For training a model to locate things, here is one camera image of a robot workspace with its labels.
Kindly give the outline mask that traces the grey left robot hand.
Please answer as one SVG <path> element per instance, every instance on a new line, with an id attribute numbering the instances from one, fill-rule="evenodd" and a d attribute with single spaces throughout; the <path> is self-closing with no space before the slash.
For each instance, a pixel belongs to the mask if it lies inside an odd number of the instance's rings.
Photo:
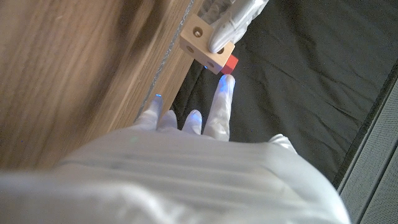
<path id="1" fill-rule="evenodd" d="M 228 42 L 238 42 L 268 2 L 269 0 L 204 0 L 198 16 L 213 28 L 208 41 L 209 51 L 217 53 Z"/>

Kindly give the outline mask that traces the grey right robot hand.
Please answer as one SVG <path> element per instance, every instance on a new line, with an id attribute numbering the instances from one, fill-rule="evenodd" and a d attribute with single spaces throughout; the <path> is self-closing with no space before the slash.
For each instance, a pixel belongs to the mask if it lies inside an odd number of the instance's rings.
<path id="1" fill-rule="evenodd" d="M 235 80 L 223 75 L 207 120 L 177 128 L 162 97 L 128 128 L 47 172 L 1 174 L 2 223 L 349 223 L 334 186 L 282 134 L 229 140 Z"/>

